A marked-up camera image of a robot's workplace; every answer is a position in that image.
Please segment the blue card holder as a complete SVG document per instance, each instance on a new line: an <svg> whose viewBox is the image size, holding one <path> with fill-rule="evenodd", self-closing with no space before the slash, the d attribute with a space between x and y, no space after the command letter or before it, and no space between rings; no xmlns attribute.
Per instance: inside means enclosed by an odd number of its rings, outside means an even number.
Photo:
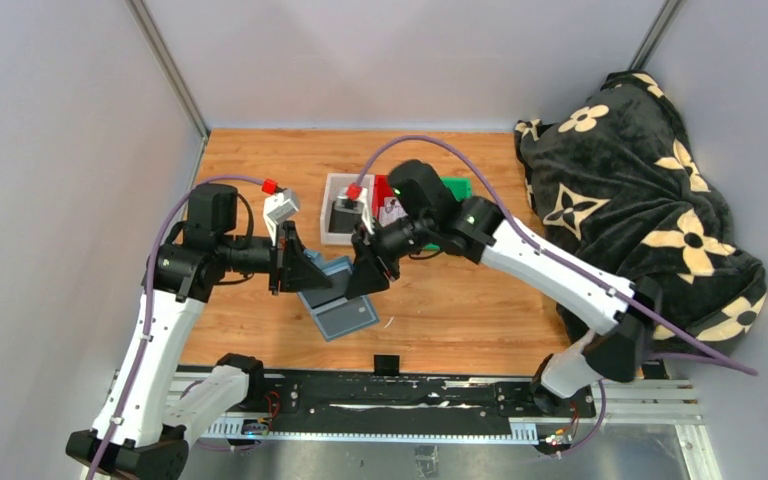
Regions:
<svg viewBox="0 0 768 480"><path fill-rule="evenodd" d="M330 277L333 282L333 286L330 289L307 290L298 294L314 323L315 314L323 310L325 305L335 301L342 303L343 301L352 300L345 297L347 283L352 273L352 262L350 258L348 256L342 256L326 261L324 257L323 271ZM364 298L371 303L367 296L361 296L358 298Z"/></svg>

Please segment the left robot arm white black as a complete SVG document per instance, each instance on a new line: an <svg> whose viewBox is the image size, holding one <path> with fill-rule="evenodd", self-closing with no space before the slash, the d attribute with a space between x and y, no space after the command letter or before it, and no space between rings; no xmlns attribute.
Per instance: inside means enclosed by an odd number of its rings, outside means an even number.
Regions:
<svg viewBox="0 0 768 480"><path fill-rule="evenodd" d="M121 369L92 426L67 441L67 455L84 465L87 478L176 479L191 447L235 407L256 412L258 433L272 426L282 400L251 356L224 355L180 399L167 400L190 333L228 273L239 282L264 274L275 295L331 286L299 238L296 193L271 180L260 188L263 236L252 227L237 233L237 210L247 201L232 176L195 186L166 218L147 259Z"/></svg>

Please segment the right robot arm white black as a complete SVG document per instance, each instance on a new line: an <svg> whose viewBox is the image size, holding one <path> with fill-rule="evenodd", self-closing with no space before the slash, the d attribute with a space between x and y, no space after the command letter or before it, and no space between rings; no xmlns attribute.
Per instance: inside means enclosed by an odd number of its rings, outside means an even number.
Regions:
<svg viewBox="0 0 768 480"><path fill-rule="evenodd" d="M356 226L347 298L387 290L400 277L401 258L434 244L447 255L529 284L585 323L584 336L548 356L530 382L531 403L540 415L558 416L571 397L599 380L636 378L651 351L654 325L644 310L661 300L656 284L635 284L587 264L506 218L491 200L456 200L422 161L398 165L387 182L405 215L386 226L368 218Z"/></svg>

